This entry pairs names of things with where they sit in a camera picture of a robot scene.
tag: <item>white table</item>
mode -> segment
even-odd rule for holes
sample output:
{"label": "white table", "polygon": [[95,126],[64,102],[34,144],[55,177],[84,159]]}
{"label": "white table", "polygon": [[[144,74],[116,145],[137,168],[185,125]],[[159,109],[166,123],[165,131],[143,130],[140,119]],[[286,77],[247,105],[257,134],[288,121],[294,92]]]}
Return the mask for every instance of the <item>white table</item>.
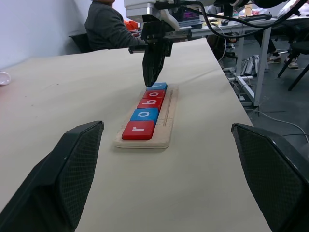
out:
{"label": "white table", "polygon": [[[259,20],[259,21],[253,21],[251,23],[256,24],[256,25],[263,25],[263,24],[270,24],[275,22],[277,19],[272,18],[270,20],[264,21],[264,20]],[[252,28],[237,22],[229,22],[228,25],[226,26],[220,26],[220,29],[218,27],[213,26],[213,28],[219,32],[219,33],[232,33],[232,32],[238,32],[240,35],[244,34],[246,31],[249,30],[259,30],[259,28]],[[207,36],[207,35],[212,35],[213,33],[207,26],[203,26],[201,29],[193,29],[192,30],[192,37],[201,37],[201,36]],[[264,78],[264,71],[266,67],[266,62],[267,62],[267,50],[268,50],[268,45],[269,45],[269,39],[270,39],[270,34],[271,34],[271,28],[268,28],[264,31],[263,33],[263,40],[262,40],[262,47],[261,47],[261,53],[260,53],[260,62],[259,62],[259,68],[257,72],[257,85],[255,91],[253,91],[247,83],[243,80],[243,78],[240,76],[241,73],[241,64],[242,64],[242,59],[243,59],[243,45],[244,45],[244,38],[240,38],[238,45],[239,45],[239,50],[237,53],[238,60],[237,60],[237,65],[236,65],[236,80],[238,83],[243,86],[243,89],[246,91],[248,94],[249,98],[253,102],[253,106],[259,106],[260,104],[260,96],[262,92],[262,83],[263,83],[263,78]]]}
{"label": "white table", "polygon": [[103,120],[77,232],[269,232],[230,132],[251,122],[205,39],[176,43],[159,77],[180,90],[170,147],[113,147],[145,88],[142,58],[119,49],[5,70],[13,81],[0,87],[0,209],[64,132]]}

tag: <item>wooden board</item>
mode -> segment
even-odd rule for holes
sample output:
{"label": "wooden board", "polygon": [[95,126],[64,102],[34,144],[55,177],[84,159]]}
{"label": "wooden board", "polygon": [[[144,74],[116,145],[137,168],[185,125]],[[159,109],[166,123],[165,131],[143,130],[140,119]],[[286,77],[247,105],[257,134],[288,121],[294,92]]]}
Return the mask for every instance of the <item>wooden board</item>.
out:
{"label": "wooden board", "polygon": [[162,149],[167,148],[170,142],[170,136],[173,129],[175,110],[178,98],[178,86],[168,85],[161,111],[157,123],[154,128],[153,137],[150,140],[123,140],[122,133],[124,132],[127,123],[129,122],[133,112],[142,99],[145,91],[140,94],[138,102],[132,107],[126,120],[118,132],[114,144],[120,148],[148,148],[148,149]]}

